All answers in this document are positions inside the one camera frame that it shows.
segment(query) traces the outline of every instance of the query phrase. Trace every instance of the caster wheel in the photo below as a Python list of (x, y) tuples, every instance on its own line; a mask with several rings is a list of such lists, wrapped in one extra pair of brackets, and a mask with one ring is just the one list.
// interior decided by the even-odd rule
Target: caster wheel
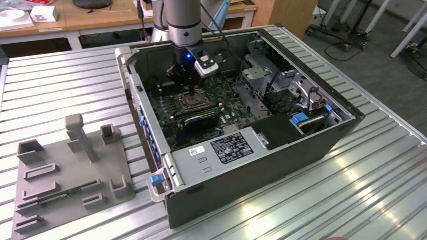
[(305, 31), (305, 34), (306, 34), (306, 36), (310, 36), (310, 35), (313, 34), (313, 29), (309, 28), (309, 29)]

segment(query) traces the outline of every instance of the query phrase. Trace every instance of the barcode label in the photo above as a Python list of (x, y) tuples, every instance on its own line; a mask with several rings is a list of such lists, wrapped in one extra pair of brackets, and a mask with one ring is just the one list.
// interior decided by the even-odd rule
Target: barcode label
[(39, 33), (45, 33), (45, 32), (57, 32), (57, 31), (62, 31), (62, 28), (47, 28), (47, 29), (39, 29), (38, 32)]

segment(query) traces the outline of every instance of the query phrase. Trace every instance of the motherboard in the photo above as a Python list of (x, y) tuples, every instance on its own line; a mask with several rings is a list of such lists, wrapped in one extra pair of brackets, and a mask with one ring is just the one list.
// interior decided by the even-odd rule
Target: motherboard
[(157, 84), (148, 97), (172, 151), (229, 134), (256, 121), (236, 91), (236, 78), (213, 76), (193, 94), (173, 83)]

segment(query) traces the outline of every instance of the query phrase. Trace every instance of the wooden desk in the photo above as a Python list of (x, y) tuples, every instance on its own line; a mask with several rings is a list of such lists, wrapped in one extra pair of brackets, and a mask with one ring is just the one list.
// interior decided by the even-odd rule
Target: wooden desk
[(0, 31), (0, 45), (21, 42), (30, 42), (46, 39), (58, 39), (65, 37), (66, 23), (63, 15), (62, 0), (53, 3), (58, 11), (55, 22), (34, 22), (33, 27)]
[[(93, 10), (81, 9), (73, 5), (71, 0), (55, 0), (54, 5), (59, 9), (58, 21), (51, 23), (34, 23), (34, 27), (0, 32), (0, 45), (21, 43), (45, 39), (66, 38), (71, 50), (81, 50), (79, 36), (102, 34), (142, 28), (137, 16), (133, 0), (113, 0), (110, 8)], [(230, 5), (226, 19), (242, 18), (241, 28), (252, 25), (254, 5), (238, 2)], [(145, 28), (153, 28), (153, 18), (144, 19)], [(39, 29), (59, 29), (54, 33), (41, 34)]]

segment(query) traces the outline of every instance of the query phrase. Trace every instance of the gray case panel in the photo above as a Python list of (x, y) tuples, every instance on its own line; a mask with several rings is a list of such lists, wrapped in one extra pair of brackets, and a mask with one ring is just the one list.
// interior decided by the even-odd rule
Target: gray case panel
[[(228, 138), (237, 133), (241, 134), (244, 141), (246, 141), (246, 144), (250, 147), (253, 153), (224, 164), (210, 143)], [(202, 179), (209, 179), (217, 173), (240, 165), (245, 161), (260, 157), (266, 152), (268, 150), (257, 139), (252, 127), (248, 127), (210, 141), (205, 141), (194, 146), (173, 152), (172, 157), (176, 164), (176, 169), (178, 169), (178, 175), (181, 177), (182, 183), (184, 185), (189, 185), (201, 181)]]

